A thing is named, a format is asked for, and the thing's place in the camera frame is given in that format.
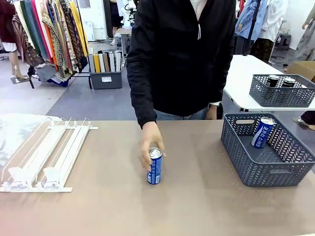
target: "acrylic display rack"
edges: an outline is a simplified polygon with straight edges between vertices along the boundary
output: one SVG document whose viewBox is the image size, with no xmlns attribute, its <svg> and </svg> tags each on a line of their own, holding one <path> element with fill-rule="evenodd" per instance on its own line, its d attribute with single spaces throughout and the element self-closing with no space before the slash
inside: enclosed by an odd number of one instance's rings
<svg viewBox="0 0 315 236">
<path fill-rule="evenodd" d="M 87 119 L 55 122 L 43 121 L 9 159 L 1 173 L 0 192 L 72 191 L 65 183 L 89 130 L 98 127 Z"/>
</svg>

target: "blue can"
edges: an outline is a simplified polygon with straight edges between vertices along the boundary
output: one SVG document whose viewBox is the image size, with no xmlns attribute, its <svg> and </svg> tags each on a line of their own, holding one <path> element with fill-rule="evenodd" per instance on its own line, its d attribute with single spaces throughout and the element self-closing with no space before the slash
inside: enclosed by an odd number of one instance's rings
<svg viewBox="0 0 315 236">
<path fill-rule="evenodd" d="M 259 122 L 259 126 L 252 139 L 252 145 L 255 148 L 263 148 L 267 142 L 268 136 L 275 125 L 275 121 L 272 118 L 262 117 Z"/>
<path fill-rule="evenodd" d="M 147 181 L 149 184 L 158 184 L 161 181 L 162 151 L 157 147 L 149 149 L 152 159 L 151 171 L 147 171 Z"/>
</svg>

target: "can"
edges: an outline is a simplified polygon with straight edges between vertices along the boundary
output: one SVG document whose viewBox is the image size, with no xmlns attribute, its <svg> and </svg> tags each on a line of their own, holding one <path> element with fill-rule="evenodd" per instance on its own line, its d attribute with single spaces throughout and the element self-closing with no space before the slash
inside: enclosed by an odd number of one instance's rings
<svg viewBox="0 0 315 236">
<path fill-rule="evenodd" d="M 254 148 L 263 148 L 267 142 L 268 136 L 275 125 L 275 121 L 272 118 L 262 117 L 260 119 L 258 128 L 252 139 L 252 146 Z"/>
<path fill-rule="evenodd" d="M 147 171 L 147 182 L 149 184 L 158 184 L 161 181 L 162 169 L 162 151 L 157 147 L 149 149 L 149 155 L 152 160 L 151 171 Z"/>
<path fill-rule="evenodd" d="M 279 81 L 280 77 L 277 75 L 269 75 L 267 78 L 267 86 L 268 87 L 275 87 Z"/>
<path fill-rule="evenodd" d="M 295 79 L 286 77 L 283 79 L 282 88 L 292 88 L 295 85 Z"/>
</svg>

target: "gray plastic basket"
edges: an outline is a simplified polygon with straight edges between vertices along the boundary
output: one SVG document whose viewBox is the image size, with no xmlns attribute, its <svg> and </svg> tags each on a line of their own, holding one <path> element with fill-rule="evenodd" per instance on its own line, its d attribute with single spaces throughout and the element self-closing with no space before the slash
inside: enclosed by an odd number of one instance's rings
<svg viewBox="0 0 315 236">
<path fill-rule="evenodd" d="M 266 85 L 269 75 L 253 75 L 250 96 L 262 107 L 309 107 L 315 97 L 315 84 L 300 75 L 277 75 L 275 88 Z M 282 88 L 284 78 L 296 80 L 293 88 Z"/>
<path fill-rule="evenodd" d="M 251 141 L 262 117 L 276 124 L 257 149 Z M 225 114 L 221 141 L 246 186 L 297 186 L 315 164 L 314 154 L 270 113 Z"/>
</svg>

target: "hand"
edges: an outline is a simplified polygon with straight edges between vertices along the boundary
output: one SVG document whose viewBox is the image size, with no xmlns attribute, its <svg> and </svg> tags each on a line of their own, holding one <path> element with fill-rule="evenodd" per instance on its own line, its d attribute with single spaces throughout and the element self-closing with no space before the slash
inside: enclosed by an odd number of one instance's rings
<svg viewBox="0 0 315 236">
<path fill-rule="evenodd" d="M 141 142 L 141 152 L 142 167 L 147 171 L 150 171 L 150 165 L 152 160 L 149 156 L 150 143 L 155 142 L 157 147 L 161 149 L 163 156 L 165 155 L 165 147 L 163 143 L 162 135 L 158 129 L 158 125 L 154 121 L 147 122 L 142 127 L 142 142 Z"/>
<path fill-rule="evenodd" d="M 209 110 L 206 115 L 206 119 L 216 120 L 217 119 L 217 106 L 210 105 Z"/>
<path fill-rule="evenodd" d="M 241 32 L 242 27 L 243 27 L 243 25 L 241 25 L 241 24 L 238 25 L 238 28 L 237 28 L 238 32 Z"/>
</svg>

